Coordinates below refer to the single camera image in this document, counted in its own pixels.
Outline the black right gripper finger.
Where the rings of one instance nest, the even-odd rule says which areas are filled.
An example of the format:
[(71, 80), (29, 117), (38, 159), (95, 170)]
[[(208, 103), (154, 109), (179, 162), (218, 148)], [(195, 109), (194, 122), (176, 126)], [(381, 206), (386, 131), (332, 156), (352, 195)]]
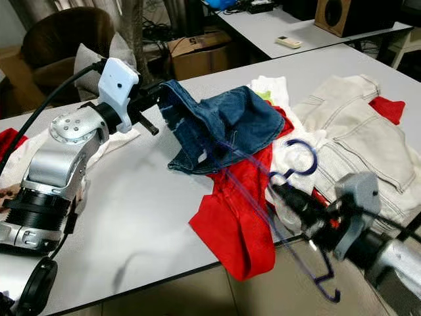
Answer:
[(299, 215), (299, 211), (309, 207), (312, 198), (297, 196), (285, 199), (281, 196), (276, 198), (276, 214), (284, 226), (304, 226), (305, 222)]
[(315, 215), (320, 211), (320, 202), (306, 193), (289, 184), (271, 184), (271, 189), (282, 202), (297, 215)]

